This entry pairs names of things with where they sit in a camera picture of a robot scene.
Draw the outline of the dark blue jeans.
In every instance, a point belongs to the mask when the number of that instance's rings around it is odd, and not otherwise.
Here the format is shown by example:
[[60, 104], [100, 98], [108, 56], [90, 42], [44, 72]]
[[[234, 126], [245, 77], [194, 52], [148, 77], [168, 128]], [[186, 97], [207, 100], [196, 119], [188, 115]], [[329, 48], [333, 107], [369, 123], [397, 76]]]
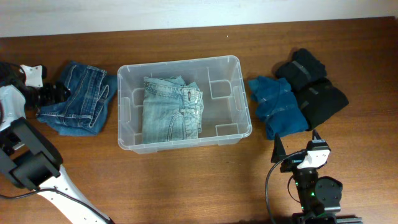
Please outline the dark blue jeans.
[[118, 89], [118, 78], [106, 70], [70, 62], [59, 81], [70, 90], [67, 101], [43, 106], [37, 120], [62, 136], [96, 136], [108, 115], [108, 105]]

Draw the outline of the light blue jeans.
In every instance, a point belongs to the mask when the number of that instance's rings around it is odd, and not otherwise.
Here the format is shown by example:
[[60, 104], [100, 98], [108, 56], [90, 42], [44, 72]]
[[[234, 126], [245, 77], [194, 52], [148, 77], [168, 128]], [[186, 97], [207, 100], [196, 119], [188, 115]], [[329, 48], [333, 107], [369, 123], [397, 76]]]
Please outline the light blue jeans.
[[182, 77], [144, 78], [144, 144], [196, 139], [202, 131], [203, 92]]

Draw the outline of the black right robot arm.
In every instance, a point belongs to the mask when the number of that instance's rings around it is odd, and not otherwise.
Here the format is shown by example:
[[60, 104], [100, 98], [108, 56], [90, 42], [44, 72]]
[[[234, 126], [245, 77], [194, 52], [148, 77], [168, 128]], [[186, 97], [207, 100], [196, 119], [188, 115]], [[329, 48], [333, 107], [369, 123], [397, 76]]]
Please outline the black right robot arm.
[[271, 162], [274, 164], [266, 177], [265, 197], [267, 211], [271, 222], [275, 223], [269, 203], [269, 180], [273, 170], [280, 167], [281, 173], [291, 173], [289, 180], [295, 182], [298, 203], [302, 211], [292, 215], [291, 223], [330, 223], [354, 224], [363, 219], [356, 216], [337, 217], [341, 211], [343, 184], [329, 176], [320, 177], [318, 169], [327, 164], [331, 149], [316, 130], [312, 131], [312, 140], [305, 149], [286, 154], [278, 134], [274, 138], [274, 149]]

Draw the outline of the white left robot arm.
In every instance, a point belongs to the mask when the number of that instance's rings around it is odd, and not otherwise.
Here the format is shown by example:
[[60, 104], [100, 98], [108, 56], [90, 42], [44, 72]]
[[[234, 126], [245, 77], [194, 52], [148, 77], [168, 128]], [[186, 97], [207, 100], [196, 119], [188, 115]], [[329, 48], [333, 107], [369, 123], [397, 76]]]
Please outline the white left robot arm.
[[60, 135], [95, 136], [102, 130], [118, 78], [90, 65], [70, 62], [55, 83], [47, 69], [1, 63], [1, 173], [56, 206], [72, 223], [112, 223], [74, 185], [56, 147], [31, 125], [37, 119]]

